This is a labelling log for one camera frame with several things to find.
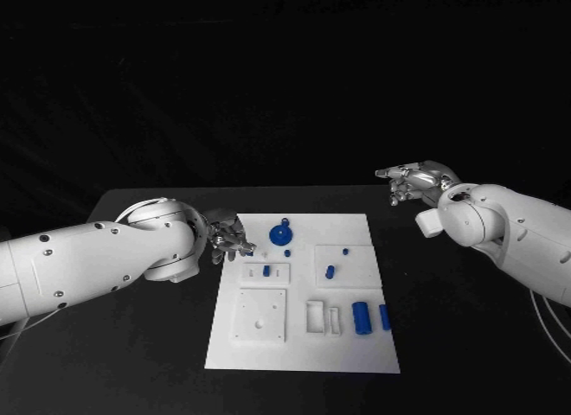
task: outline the black table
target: black table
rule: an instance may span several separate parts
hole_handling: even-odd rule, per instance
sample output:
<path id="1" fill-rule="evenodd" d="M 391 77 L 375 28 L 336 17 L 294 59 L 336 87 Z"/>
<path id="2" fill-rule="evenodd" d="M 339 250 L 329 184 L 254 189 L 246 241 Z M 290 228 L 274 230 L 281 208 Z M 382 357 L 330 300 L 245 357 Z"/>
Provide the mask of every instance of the black table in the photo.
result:
<path id="1" fill-rule="evenodd" d="M 414 216 L 427 205 L 391 207 L 388 194 L 386 186 L 114 190 L 88 221 L 161 196 L 200 211 L 366 213 L 401 375 L 206 370 L 220 276 L 207 249 L 186 282 L 141 278 L 23 333 L 0 373 L 0 414 L 571 413 L 571 367 L 528 290 L 445 235 L 425 239 Z"/>

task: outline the robotic hand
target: robotic hand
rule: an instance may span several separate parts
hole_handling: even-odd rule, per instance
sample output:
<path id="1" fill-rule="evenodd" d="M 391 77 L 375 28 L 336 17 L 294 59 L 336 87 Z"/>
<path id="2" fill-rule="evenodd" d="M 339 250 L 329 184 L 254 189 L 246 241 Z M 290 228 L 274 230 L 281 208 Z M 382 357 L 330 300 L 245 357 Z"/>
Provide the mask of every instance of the robotic hand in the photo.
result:
<path id="1" fill-rule="evenodd" d="M 119 223 L 125 216 L 127 225 Z M 213 264 L 255 248 L 235 211 L 215 209 L 203 215 L 160 198 L 132 205 L 115 222 L 1 242 L 0 325 L 119 290 L 140 276 L 173 283 L 193 277 L 207 241 Z"/>
<path id="2" fill-rule="evenodd" d="M 391 205 L 421 199 L 427 238 L 443 231 L 544 297 L 571 307 L 571 211 L 502 186 L 461 183 L 451 169 L 425 161 L 376 170 L 391 179 Z"/>

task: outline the white cable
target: white cable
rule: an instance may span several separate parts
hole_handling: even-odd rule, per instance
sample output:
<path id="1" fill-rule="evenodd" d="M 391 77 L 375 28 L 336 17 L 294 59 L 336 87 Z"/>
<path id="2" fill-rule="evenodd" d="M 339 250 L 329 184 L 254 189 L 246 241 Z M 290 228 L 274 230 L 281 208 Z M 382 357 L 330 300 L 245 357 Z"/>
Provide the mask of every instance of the white cable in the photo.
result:
<path id="1" fill-rule="evenodd" d="M 535 295 L 532 294 L 532 290 L 531 291 L 531 300 L 532 300 L 532 306 L 535 307 L 535 311 L 538 313 L 538 318 L 539 318 L 539 323 L 541 323 L 541 327 L 545 330 L 545 333 L 548 335 L 548 338 L 551 340 L 551 342 L 554 343 L 554 346 L 557 347 L 557 351 L 562 354 L 564 358 L 567 359 L 567 362 L 571 364 L 571 360 L 570 357 L 567 356 L 567 354 L 564 353 L 564 350 L 559 348 L 557 341 L 554 340 L 554 337 L 551 336 L 549 332 L 548 332 L 548 327 L 545 326 L 544 323 L 544 319 L 541 318 L 541 313 L 539 313 L 539 307 L 538 307 L 538 303 L 535 302 Z"/>
<path id="2" fill-rule="evenodd" d="M 554 317 L 554 320 L 557 321 L 557 325 L 562 329 L 564 333 L 567 333 L 567 336 L 570 337 L 570 340 L 571 340 L 570 331 L 567 330 L 567 327 L 564 327 L 564 324 L 559 322 L 559 319 L 557 318 L 557 313 L 551 309 L 549 302 L 548 302 L 548 299 L 545 297 L 544 297 L 544 302 L 545 302 L 545 305 L 548 306 L 548 310 L 549 310 L 551 316 Z"/>
<path id="3" fill-rule="evenodd" d="M 52 317 L 53 314 L 59 313 L 62 309 L 55 310 L 44 318 L 42 318 L 34 324 L 31 324 L 30 326 L 24 327 L 20 331 L 16 331 L 14 333 L 11 333 L 10 335 L 4 335 L 3 337 L 0 337 L 0 340 L 5 339 L 7 337 L 11 337 L 13 335 L 18 335 L 23 331 L 26 331 L 27 329 L 30 329 L 36 324 L 40 324 L 49 317 Z"/>
<path id="4" fill-rule="evenodd" d="M 147 205 L 148 203 L 160 203 L 161 201 L 167 201 L 168 199 L 166 197 L 161 197 L 158 199 L 150 199 L 148 201 L 140 201 L 138 203 L 135 203 L 132 206 L 130 206 L 122 213 L 119 214 L 119 216 L 115 219 L 115 222 L 118 222 L 137 208 L 141 208 L 144 205 Z"/>

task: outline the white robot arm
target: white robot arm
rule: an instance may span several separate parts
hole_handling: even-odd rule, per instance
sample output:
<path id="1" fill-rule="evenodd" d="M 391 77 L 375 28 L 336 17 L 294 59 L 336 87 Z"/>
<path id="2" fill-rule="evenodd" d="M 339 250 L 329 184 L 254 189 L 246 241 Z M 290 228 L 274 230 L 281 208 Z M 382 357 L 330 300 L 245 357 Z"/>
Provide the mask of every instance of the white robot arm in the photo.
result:
<path id="1" fill-rule="evenodd" d="M 141 275 L 183 281 L 197 274 L 207 240 L 215 264 L 254 251 L 235 212 L 203 216 L 179 201 L 147 202 L 128 225 L 101 221 L 0 243 L 0 325 L 105 295 Z"/>
<path id="2" fill-rule="evenodd" d="M 391 204 L 418 199 L 425 237 L 441 231 L 483 252 L 496 266 L 544 297 L 571 307 L 571 211 L 502 186 L 461 183 L 427 161 L 375 172 L 391 178 Z"/>

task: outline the blue cylinder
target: blue cylinder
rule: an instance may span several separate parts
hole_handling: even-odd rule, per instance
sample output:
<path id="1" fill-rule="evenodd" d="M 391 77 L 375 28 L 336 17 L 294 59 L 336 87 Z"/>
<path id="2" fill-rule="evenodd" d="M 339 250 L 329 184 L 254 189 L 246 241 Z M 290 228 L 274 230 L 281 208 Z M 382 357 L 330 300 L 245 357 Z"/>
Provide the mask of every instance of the blue cylinder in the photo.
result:
<path id="1" fill-rule="evenodd" d="M 336 268 L 334 268 L 334 266 L 329 266 L 327 267 L 327 272 L 326 272 L 326 278 L 327 279 L 332 279 L 333 278 L 333 274 L 336 273 Z"/>
<path id="2" fill-rule="evenodd" d="M 389 325 L 389 317 L 388 317 L 388 308 L 385 307 L 385 304 L 379 305 L 379 313 L 382 315 L 382 329 L 391 330 L 391 325 Z"/>
<path id="3" fill-rule="evenodd" d="M 355 330 L 357 335 L 369 335 L 370 328 L 369 307 L 363 301 L 352 304 L 352 314 L 355 315 Z"/>
<path id="4" fill-rule="evenodd" d="M 290 221 L 287 218 L 282 218 L 281 224 L 269 231 L 269 240 L 277 246 L 284 246 L 290 243 L 291 237 Z"/>

